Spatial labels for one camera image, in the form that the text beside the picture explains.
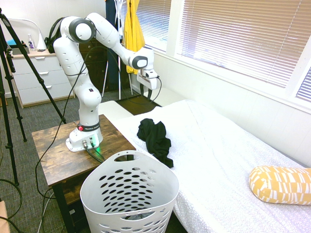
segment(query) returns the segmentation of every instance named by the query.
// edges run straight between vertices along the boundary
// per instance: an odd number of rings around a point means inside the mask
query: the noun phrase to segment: white wall
[[[49,36],[52,24],[60,17],[86,17],[92,12],[106,16],[104,0],[0,0],[0,7],[7,18],[26,18],[34,21],[39,26],[43,38]],[[34,24],[16,20],[10,22],[20,40],[26,43],[27,34],[31,33],[37,44],[38,32]],[[2,22],[1,27],[5,39],[12,39]],[[9,97],[7,81],[4,80],[3,83],[6,96]]]
[[[155,70],[166,87],[190,100],[211,105],[277,150],[311,166],[311,115],[155,55]]]

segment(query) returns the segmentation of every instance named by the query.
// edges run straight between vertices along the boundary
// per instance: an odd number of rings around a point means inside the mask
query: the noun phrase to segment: dresser drawer
[[[68,96],[71,90],[71,85],[69,83],[63,83],[50,85],[47,86],[47,88],[54,99],[58,97]],[[18,92],[23,105],[49,99],[42,87],[24,89]]]
[[[69,83],[63,70],[40,72],[40,77],[44,79],[45,86]],[[14,80],[18,90],[41,87],[41,84],[33,73],[14,75]]]
[[[38,72],[62,69],[56,56],[32,57],[30,60]],[[13,59],[13,63],[16,70],[15,75],[33,73],[25,58]]]

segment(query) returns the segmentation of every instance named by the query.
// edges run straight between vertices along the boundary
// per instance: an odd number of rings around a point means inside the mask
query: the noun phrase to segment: yellow patterned pillow
[[[249,175],[249,186],[264,202],[311,204],[311,168],[258,166]]]

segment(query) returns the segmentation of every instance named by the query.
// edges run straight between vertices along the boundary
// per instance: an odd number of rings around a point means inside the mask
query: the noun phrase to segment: bed
[[[162,121],[172,141],[168,157],[180,182],[174,212],[188,233],[311,232],[311,206],[265,203],[249,188],[256,166],[301,165],[191,100],[113,121],[144,153],[146,145],[136,134],[145,118]]]

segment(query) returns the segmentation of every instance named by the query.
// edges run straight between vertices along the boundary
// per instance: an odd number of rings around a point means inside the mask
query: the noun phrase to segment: white laundry basket
[[[134,155],[134,160],[116,161],[125,155]],[[126,150],[98,166],[80,196],[92,233],[164,233],[178,190],[178,179],[168,167]]]

